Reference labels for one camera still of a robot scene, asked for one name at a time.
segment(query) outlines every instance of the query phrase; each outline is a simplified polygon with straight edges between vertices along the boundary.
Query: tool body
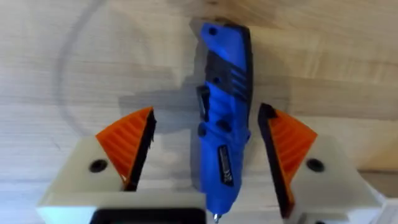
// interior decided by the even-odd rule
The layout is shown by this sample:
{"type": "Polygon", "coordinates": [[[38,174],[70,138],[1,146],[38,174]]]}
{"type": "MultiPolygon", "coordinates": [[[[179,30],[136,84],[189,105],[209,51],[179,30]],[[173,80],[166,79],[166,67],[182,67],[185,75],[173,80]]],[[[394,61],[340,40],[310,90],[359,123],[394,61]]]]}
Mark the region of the tool body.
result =
{"type": "Polygon", "coordinates": [[[202,122],[201,191],[215,217],[227,213],[241,188],[243,151],[250,138],[252,53],[249,29],[205,23],[206,81],[197,88],[202,122]]]}

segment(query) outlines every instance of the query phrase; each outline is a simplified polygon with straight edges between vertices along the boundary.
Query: screw hole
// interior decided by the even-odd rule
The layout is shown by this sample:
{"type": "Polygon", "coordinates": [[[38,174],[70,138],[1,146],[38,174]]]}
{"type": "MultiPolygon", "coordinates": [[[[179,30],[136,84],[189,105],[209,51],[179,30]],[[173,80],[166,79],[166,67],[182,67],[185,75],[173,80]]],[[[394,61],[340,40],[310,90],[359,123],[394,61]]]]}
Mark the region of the screw hole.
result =
{"type": "Polygon", "coordinates": [[[217,29],[214,28],[214,27],[211,27],[211,28],[209,29],[209,34],[210,34],[210,35],[216,35],[216,34],[217,34],[217,29]]]}
{"type": "Polygon", "coordinates": [[[98,173],[103,170],[108,166],[108,162],[104,159],[97,159],[94,162],[90,164],[90,167],[88,168],[90,172],[92,173],[98,173]]]}
{"type": "Polygon", "coordinates": [[[215,77],[214,79],[213,79],[213,83],[215,83],[215,84],[219,84],[221,82],[221,80],[220,80],[220,78],[218,78],[218,77],[215,77]]]}
{"type": "Polygon", "coordinates": [[[325,170],[325,165],[323,165],[323,162],[318,159],[307,160],[307,167],[314,172],[323,172],[325,170]]]}

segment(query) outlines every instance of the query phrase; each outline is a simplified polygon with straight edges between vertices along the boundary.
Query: wood grain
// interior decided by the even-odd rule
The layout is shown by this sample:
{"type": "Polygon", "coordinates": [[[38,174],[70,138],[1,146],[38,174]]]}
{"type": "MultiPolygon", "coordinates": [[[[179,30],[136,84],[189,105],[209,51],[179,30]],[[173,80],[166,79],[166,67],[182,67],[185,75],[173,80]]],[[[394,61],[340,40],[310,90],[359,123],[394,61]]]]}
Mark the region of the wood grain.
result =
{"type": "Polygon", "coordinates": [[[159,126],[142,185],[189,187],[204,79],[195,24],[217,17],[249,26],[255,65],[244,186],[226,223],[280,223],[260,102],[333,135],[360,169],[398,169],[397,12],[394,0],[0,0],[0,217],[42,223],[34,205],[77,139],[148,105],[159,126]]]}

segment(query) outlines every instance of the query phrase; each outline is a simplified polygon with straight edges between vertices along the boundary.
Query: orange jaw pad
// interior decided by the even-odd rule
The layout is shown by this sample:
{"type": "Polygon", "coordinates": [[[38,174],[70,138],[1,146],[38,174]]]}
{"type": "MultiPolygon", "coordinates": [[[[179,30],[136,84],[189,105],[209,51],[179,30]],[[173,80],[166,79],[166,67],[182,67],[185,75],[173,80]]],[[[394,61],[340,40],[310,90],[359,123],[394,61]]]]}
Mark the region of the orange jaw pad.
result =
{"type": "Polygon", "coordinates": [[[96,135],[125,190],[137,189],[155,125],[154,109],[148,107],[121,118],[96,135]]]}
{"type": "Polygon", "coordinates": [[[294,206],[290,183],[318,135],[300,121],[264,103],[260,106],[258,123],[267,148],[280,213],[287,218],[294,206]]]}

